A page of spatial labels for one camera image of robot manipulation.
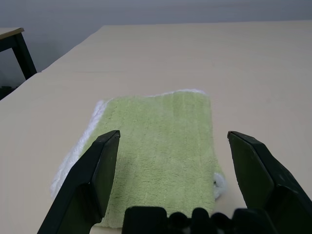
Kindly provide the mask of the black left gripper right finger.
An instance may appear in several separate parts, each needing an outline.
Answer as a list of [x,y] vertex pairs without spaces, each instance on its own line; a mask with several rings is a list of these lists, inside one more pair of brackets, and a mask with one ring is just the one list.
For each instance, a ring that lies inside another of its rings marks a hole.
[[254,137],[230,131],[227,138],[247,207],[264,211],[280,234],[310,234],[312,201],[290,171]]

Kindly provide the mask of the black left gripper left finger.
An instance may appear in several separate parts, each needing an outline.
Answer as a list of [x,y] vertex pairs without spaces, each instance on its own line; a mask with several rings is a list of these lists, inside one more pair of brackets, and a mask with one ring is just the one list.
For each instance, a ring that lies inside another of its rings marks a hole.
[[114,182],[118,130],[97,137],[70,169],[38,233],[88,234],[105,216]]

